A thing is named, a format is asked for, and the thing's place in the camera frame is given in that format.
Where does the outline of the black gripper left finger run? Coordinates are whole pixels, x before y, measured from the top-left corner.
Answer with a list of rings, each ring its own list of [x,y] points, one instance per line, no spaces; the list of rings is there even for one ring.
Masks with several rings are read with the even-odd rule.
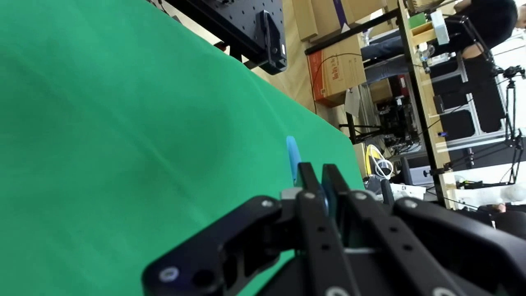
[[[297,179],[300,192],[295,196],[295,217],[308,293],[312,296],[358,296],[354,276],[336,229],[326,214],[321,186],[310,163],[297,164]]]

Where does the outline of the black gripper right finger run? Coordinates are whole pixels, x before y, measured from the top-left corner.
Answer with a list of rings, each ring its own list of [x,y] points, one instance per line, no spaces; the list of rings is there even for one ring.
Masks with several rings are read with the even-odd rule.
[[[321,192],[359,296],[464,296],[409,227],[364,191],[351,191],[335,164]]]

